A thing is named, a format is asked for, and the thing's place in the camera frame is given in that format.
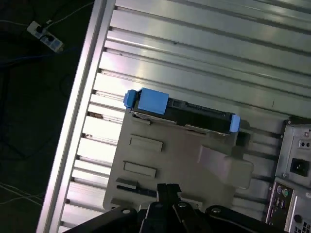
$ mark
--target cable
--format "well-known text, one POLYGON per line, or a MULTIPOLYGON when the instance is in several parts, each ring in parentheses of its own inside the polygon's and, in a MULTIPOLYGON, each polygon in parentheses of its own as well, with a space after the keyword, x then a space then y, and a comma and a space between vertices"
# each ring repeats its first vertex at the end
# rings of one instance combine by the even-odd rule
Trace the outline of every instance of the cable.
POLYGON ((65 20, 66 18, 72 16, 73 14, 77 13, 77 12, 80 11, 81 9, 83 9, 83 8, 85 8, 85 7, 87 7, 87 6, 90 6, 90 5, 92 5, 92 4, 94 4, 94 2, 90 2, 90 3, 88 3, 88 4, 85 4, 84 6, 81 6, 79 9, 77 9, 77 10, 75 10, 74 12, 70 13, 69 15, 63 17, 62 19, 60 19, 60 20, 58 20, 58 21, 55 21, 55 22, 53 22, 53 23, 48 24, 48 25, 45 27, 45 29, 48 29, 50 26, 52 26, 52 25, 54 25, 54 24, 57 24, 57 23, 62 22, 62 21, 65 20))
POLYGON ((27 27, 27 26, 28 26, 28 24, 24 24, 24 23, 16 23, 16 22, 9 21, 9 20, 4 20, 4 19, 0 20, 0 23, 12 23, 12 24, 15 24, 15 25, 25 26, 25 27, 27 27))
POLYGON ((76 0, 69 0, 69 1, 65 2, 63 5, 61 5, 60 7, 58 7, 57 10, 50 17, 50 20, 54 20, 55 17, 57 16, 57 14, 62 11, 62 9, 64 9, 67 5, 69 5, 70 3, 74 2, 74 1, 76 1, 76 0))
POLYGON ((19 188, 14 187, 14 186, 8 185, 8 184, 6 184, 6 183, 1 183, 1 182, 0 182, 0 184, 1 184, 1 185, 5 185, 6 187, 9 187, 9 188, 15 189, 15 190, 17 190, 17 191, 19 191, 19 192, 21 192, 21 193, 23 193, 23 194, 25 194, 25 195, 32 196, 30 193, 26 193, 26 192, 20 190, 19 188))
POLYGON ((5 201, 5 202, 0 202, 0 205, 7 204, 7 203, 12 202, 12 201, 14 201, 14 200, 34 198, 34 197, 36 197, 36 196, 38 196, 38 195, 32 195, 32 196, 20 197, 20 198, 13 198, 13 199, 8 200, 8 201, 5 201))
POLYGON ((29 60, 29 59, 37 59, 37 58, 44 58, 44 57, 53 57, 53 56, 56 56, 56 55, 59 55, 59 54, 63 54, 63 53, 66 53, 66 52, 70 52, 70 51, 74 51, 74 50, 76 50, 76 47, 64 50, 64 51, 59 52, 59 53, 51 53, 51 54, 28 56, 28 57, 18 57, 18 58, 9 59, 9 60, 6 60, 6 61, 0 61, 0 65, 3 65, 3 64, 6 64, 6 63, 11 63, 11 62, 16 62, 16 61, 20 61, 20 60, 29 60))
POLYGON ((24 196, 24 195, 22 195, 22 194, 20 194, 20 193, 18 193, 18 192, 15 192, 15 191, 13 191, 13 190, 11 190, 11 189, 9 189, 9 188, 4 187, 4 186, 2 186, 2 185, 0 185, 0 187, 3 188, 3 189, 5 189, 5 190, 7 190, 7 191, 9 191, 9 192, 11 192, 11 193, 14 193, 14 194, 20 196, 21 198, 25 198, 25 199, 27 199, 28 201, 31 201, 31 202, 33 202, 33 203, 35 203, 35 204, 37 204, 37 205, 42 206, 40 203, 38 203, 38 202, 36 202, 36 201, 34 201, 34 200, 31 200, 30 198, 31 198, 31 197, 34 197, 34 196, 42 195, 43 192, 40 193, 40 194, 37 194, 37 195, 33 195, 33 196, 24 196))

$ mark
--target gray metal panel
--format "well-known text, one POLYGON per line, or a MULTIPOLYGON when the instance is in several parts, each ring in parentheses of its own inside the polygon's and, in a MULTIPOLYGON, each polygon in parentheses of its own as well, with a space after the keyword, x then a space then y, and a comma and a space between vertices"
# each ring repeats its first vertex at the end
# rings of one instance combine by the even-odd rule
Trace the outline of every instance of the gray metal panel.
POLYGON ((311 73, 311 67, 309 66, 311 58, 307 56, 132 12, 115 11, 111 19, 111 26, 276 67, 307 74, 311 73))
MULTIPOLYGON (((127 51, 129 53, 148 56, 157 60, 164 59, 164 61, 167 60, 166 57, 174 57, 171 54, 175 54, 179 55, 174 57, 174 60, 177 62, 183 57, 188 58, 191 64, 196 64, 196 61, 200 61, 206 63, 209 68, 213 68, 212 72, 215 72, 215 69, 217 68, 216 66, 218 66, 218 69, 225 70, 228 68, 233 71, 245 72, 246 74, 244 75, 250 76, 249 82, 256 83, 256 79, 252 78, 252 75, 256 75, 257 79, 259 79, 257 84, 261 85, 264 85, 267 82, 268 85, 269 82, 272 82, 273 80, 279 80, 286 81, 292 85, 296 83, 311 87, 311 80, 304 75, 291 73, 286 70, 280 70, 269 66, 259 66, 258 64, 253 64, 248 61, 232 59, 232 57, 212 53, 210 51, 202 51, 197 48, 184 46, 182 44, 174 44, 159 38, 146 37, 140 34, 120 31, 118 29, 109 31, 107 38, 109 41, 106 42, 107 45, 105 46, 115 50, 127 51)), ((286 85, 286 82, 281 82, 280 85, 286 85)))
POLYGON ((202 200, 201 210, 212 204, 230 206, 235 188, 222 183, 209 169, 197 163, 197 160, 201 145, 217 148, 221 152, 230 152, 234 146, 234 140, 231 140, 231 144, 228 142, 234 137, 235 135, 215 138, 214 134, 202 137, 202 135, 189 134, 185 129, 174 125, 168 126, 157 122, 151 125, 136 123, 132 121, 132 114, 127 110, 108 181, 104 208, 110 209, 113 198, 132 202, 135 206, 141 204, 142 198, 146 198, 143 195, 117 189, 116 186, 120 185, 118 182, 118 180, 121 181, 120 178, 133 181, 133 184, 126 183, 124 186, 130 185, 136 188, 139 183, 142 187, 151 190, 156 190, 157 183, 178 183, 185 195, 202 200), (163 150, 132 147, 129 141, 133 134, 163 142, 163 150), (155 179, 124 171, 124 161, 156 168, 155 179))
MULTIPOLYGON (((264 156, 277 151, 277 133, 283 119, 291 114, 310 115, 311 79, 298 73, 310 74, 311 71, 310 56, 305 53, 310 47, 308 44, 303 46, 309 38, 310 32, 306 30, 311 29, 311 16, 303 13, 302 8, 296 11, 262 0, 151 0, 143 5, 135 5, 137 2, 130 0, 119 1, 119 4, 126 4, 119 8, 114 8, 114 0, 108 2, 104 21, 104 3, 95 3, 42 209, 39 233, 57 231, 70 182, 101 190, 106 188, 109 173, 99 173, 96 168, 112 164, 125 109, 122 100, 128 89, 146 87, 169 93, 172 98, 239 114, 249 123, 243 130, 252 134, 252 142, 247 148, 251 155, 244 155, 244 158, 248 156, 256 162, 253 174, 256 179, 269 178, 274 160, 272 157, 264 159, 264 156), (151 3, 178 6, 180 11, 167 14, 171 8, 159 11, 145 7, 151 3), (189 16, 188 12, 192 11, 198 14, 189 16), (197 16, 218 20, 207 22, 198 20, 197 16), (251 30, 228 27, 233 22, 263 31, 255 33, 258 36, 254 38, 251 30), (111 30, 105 42, 108 26, 111 30), (268 37, 267 32, 271 29, 273 33, 268 37), (100 65, 104 45, 106 49, 100 65), (132 70, 129 70, 129 61, 137 65, 132 70), (115 68, 97 73, 98 65, 115 68), (150 68, 154 73, 146 72, 142 67, 150 68), (174 75, 180 75, 185 83, 180 83, 181 79, 174 75), (83 127, 86 111, 93 115, 87 117, 83 127), (82 129, 86 134, 80 139, 82 129)), ((262 195, 256 196, 253 190, 245 190, 243 198, 258 204, 256 201, 263 199, 255 197, 262 195)), ((83 194, 76 192, 83 201, 83 194)), ((94 198, 103 199, 102 194, 95 192, 94 198)), ((92 207, 87 202, 80 204, 86 211, 79 214, 87 215, 92 207)), ((258 217, 257 210, 245 213, 258 217)), ((71 211, 63 214, 76 224, 85 219, 71 211)))
MULTIPOLYGON (((138 48, 136 46, 131 46, 131 45, 125 45, 125 44, 120 44, 117 42, 113 41, 106 41, 105 46, 107 48, 111 48, 114 50, 107 50, 108 52, 115 53, 115 54, 122 54, 123 56, 128 56, 132 58, 137 58, 145 61, 151 61, 153 62, 152 59, 157 59, 161 60, 163 62, 169 62, 169 63, 174 63, 180 66, 183 66, 183 68, 194 68, 197 69, 198 71, 206 71, 208 73, 214 73, 217 75, 221 75, 223 77, 230 77, 234 80, 238 81, 244 81, 244 82, 249 82, 249 83, 255 83, 259 84, 262 86, 266 87, 275 87, 278 86, 279 89, 288 91, 291 93, 296 93, 299 95, 304 95, 311 97, 311 92, 310 88, 308 87, 303 87, 303 86, 294 86, 290 83, 284 83, 282 82, 285 80, 284 76, 282 76, 282 73, 279 73, 278 75, 278 80, 271 79, 270 77, 264 77, 260 76, 259 74, 251 74, 247 73, 245 71, 237 70, 238 67, 231 67, 230 64, 226 63, 228 67, 223 67, 220 65, 214 65, 214 64, 209 64, 207 61, 195 61, 191 58, 183 58, 183 57, 178 57, 174 56, 171 54, 167 54, 164 52, 160 51, 154 51, 151 49, 142 49, 138 48)), ((311 83, 310 80, 305 80, 305 78, 302 80, 302 82, 307 81, 306 83, 311 83)))
POLYGON ((310 38, 306 34, 291 32, 202 8, 164 0, 117 0, 116 5, 246 38, 297 50, 311 51, 310 38))
POLYGON ((311 16, 309 14, 295 11, 292 9, 279 7, 263 3, 257 0, 187 0, 189 2, 198 3, 212 7, 214 9, 225 10, 228 13, 236 13, 240 16, 251 17, 255 19, 267 20, 266 23, 276 22, 281 25, 297 27, 310 30, 311 16))

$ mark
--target screw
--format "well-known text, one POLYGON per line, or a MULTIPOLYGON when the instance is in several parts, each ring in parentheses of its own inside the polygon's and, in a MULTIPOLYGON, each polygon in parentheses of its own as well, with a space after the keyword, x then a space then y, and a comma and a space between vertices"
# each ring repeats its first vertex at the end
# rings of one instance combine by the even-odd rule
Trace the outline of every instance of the screw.
POLYGON ((184 202, 182 202, 182 203, 179 203, 178 206, 179 206, 180 208, 185 208, 185 207, 187 206, 187 204, 185 204, 184 202))
POLYGON ((125 209, 125 210, 122 210, 122 213, 124 213, 124 214, 129 214, 131 211, 130 210, 127 210, 127 209, 125 209))
POLYGON ((215 214, 219 214, 221 212, 221 210, 219 208, 214 208, 214 209, 212 209, 212 212, 215 214))

